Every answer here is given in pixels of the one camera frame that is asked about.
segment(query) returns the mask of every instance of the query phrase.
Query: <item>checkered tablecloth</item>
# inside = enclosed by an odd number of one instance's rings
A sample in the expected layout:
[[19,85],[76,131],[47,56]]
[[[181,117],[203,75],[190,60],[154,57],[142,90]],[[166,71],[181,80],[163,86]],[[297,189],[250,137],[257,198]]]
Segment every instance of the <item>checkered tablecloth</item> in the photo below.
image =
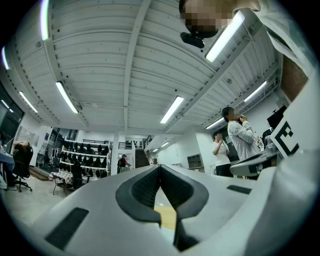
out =
[[54,178],[53,175],[64,179],[67,184],[72,185],[74,183],[74,177],[73,177],[72,173],[70,173],[70,172],[64,172],[64,171],[51,172],[49,175],[49,180],[53,180],[53,178]]

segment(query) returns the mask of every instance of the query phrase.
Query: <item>white ceiling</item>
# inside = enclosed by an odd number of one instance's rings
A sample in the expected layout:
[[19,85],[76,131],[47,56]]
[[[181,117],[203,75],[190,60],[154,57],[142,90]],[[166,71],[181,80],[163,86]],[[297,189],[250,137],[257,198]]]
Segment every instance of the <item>white ceiling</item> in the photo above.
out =
[[[48,126],[130,134],[183,134],[205,127],[226,106],[268,80],[279,85],[281,57],[249,10],[213,62],[185,44],[178,0],[51,0],[50,39],[41,40],[40,6],[26,14],[6,45],[10,70],[0,78],[24,111]],[[62,80],[80,113],[74,114],[55,82]],[[18,92],[38,109],[36,115]],[[185,100],[166,124],[176,96]]]

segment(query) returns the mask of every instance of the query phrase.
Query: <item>white shirt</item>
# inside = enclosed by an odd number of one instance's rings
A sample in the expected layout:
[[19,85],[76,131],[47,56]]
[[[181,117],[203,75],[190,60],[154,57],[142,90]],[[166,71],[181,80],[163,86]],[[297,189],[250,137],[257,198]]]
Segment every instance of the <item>white shirt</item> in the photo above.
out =
[[[218,145],[219,144],[215,141],[213,142],[213,151],[217,149]],[[222,143],[218,151],[218,154],[214,155],[216,167],[230,164],[230,160],[226,155],[227,150],[229,151],[228,145],[226,145],[225,147],[225,145]]]
[[228,134],[240,161],[260,153],[255,144],[254,131],[248,121],[244,121],[242,125],[237,121],[230,121],[228,123]]
[[309,78],[316,64],[317,58],[311,47],[305,40],[304,34],[290,16],[290,14],[275,0],[258,0],[260,3],[260,11],[254,11],[259,20],[282,38],[287,46],[273,36],[270,31],[268,35],[271,42],[280,53],[286,55],[295,62]]

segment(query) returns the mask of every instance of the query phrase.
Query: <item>gray floor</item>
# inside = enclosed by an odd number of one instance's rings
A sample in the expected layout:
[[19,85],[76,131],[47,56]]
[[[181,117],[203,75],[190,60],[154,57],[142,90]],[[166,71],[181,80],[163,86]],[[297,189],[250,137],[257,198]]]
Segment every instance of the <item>gray floor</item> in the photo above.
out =
[[[63,200],[66,195],[60,187],[56,187],[54,191],[54,181],[40,181],[30,176],[25,179],[25,182],[32,188],[32,192],[29,188],[21,186],[21,193],[18,190],[4,191],[0,189],[0,194],[11,217],[30,227],[37,218]],[[161,188],[156,194],[155,205],[171,207]],[[161,227],[161,231],[170,242],[173,242],[174,230]]]

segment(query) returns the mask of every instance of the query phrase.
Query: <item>ceiling light fixture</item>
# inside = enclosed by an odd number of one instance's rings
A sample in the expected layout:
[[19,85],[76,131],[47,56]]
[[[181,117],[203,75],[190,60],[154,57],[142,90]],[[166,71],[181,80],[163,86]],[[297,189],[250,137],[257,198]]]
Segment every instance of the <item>ceiling light fixture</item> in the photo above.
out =
[[3,103],[3,105],[5,105],[5,107],[6,107],[7,109],[9,108],[8,104],[5,103],[5,101],[4,101],[3,99],[1,100],[1,102]]
[[8,65],[7,58],[6,58],[5,47],[2,47],[1,55],[2,55],[2,61],[3,61],[4,67],[5,67],[6,70],[8,70],[9,69],[9,65]]
[[48,7],[49,7],[49,0],[42,0],[41,10],[40,10],[40,27],[41,27],[42,41],[47,40],[49,38]]
[[256,89],[253,93],[251,93],[247,98],[245,98],[244,102],[247,102],[250,100],[257,92],[259,92],[265,85],[267,84],[267,81],[264,81],[263,84],[261,84],[258,89]]
[[214,127],[216,124],[220,123],[221,121],[223,121],[224,118],[220,118],[219,120],[215,121],[213,124],[210,124],[206,129],[210,129],[212,127]]
[[73,113],[78,114],[78,110],[76,109],[75,105],[72,103],[71,99],[69,98],[64,86],[62,85],[62,82],[58,81],[55,83],[56,87],[58,87],[59,92],[61,93],[62,97],[64,98],[65,102],[68,104],[70,109],[73,111]]
[[218,40],[214,43],[214,45],[205,55],[205,58],[208,61],[210,62],[215,61],[215,59],[221,53],[221,51],[229,42],[229,40],[232,38],[232,36],[236,33],[237,29],[244,22],[244,20],[245,20],[245,16],[241,13],[241,11],[238,11],[236,15],[233,17],[233,19],[231,20],[230,24],[222,32]]
[[184,98],[181,98],[180,96],[177,96],[174,100],[174,102],[172,103],[171,107],[169,108],[169,110],[167,111],[167,113],[164,115],[164,117],[161,120],[161,124],[165,124],[168,119],[173,115],[173,113],[176,111],[176,109],[179,107],[179,105],[181,104],[181,102],[184,100]]
[[32,104],[30,103],[30,101],[27,99],[27,97],[24,95],[24,93],[22,91],[19,92],[19,94],[21,95],[21,97],[25,100],[25,102],[29,105],[30,108],[32,108],[32,110],[36,113],[38,113],[38,110],[35,109],[34,106],[32,106]]

